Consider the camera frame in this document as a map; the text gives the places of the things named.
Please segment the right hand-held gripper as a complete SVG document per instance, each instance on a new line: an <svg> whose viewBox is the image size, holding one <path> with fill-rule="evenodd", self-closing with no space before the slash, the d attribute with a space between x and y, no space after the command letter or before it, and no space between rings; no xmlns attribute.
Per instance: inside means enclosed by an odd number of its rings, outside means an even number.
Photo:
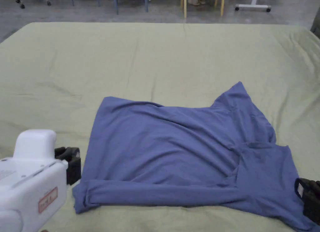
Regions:
<svg viewBox="0 0 320 232"><path fill-rule="evenodd" d="M320 222L319 181L305 178L296 179L296 195L304 203L303 215L315 223Z"/></svg>

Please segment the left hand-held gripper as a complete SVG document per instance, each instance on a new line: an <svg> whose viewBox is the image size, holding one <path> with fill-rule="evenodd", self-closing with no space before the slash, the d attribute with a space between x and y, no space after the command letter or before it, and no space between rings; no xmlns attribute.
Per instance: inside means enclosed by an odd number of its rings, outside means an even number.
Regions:
<svg viewBox="0 0 320 232"><path fill-rule="evenodd" d="M12 157L0 160L0 231L37 232L65 204L81 178L78 147L55 148L48 129L22 132Z"/></svg>

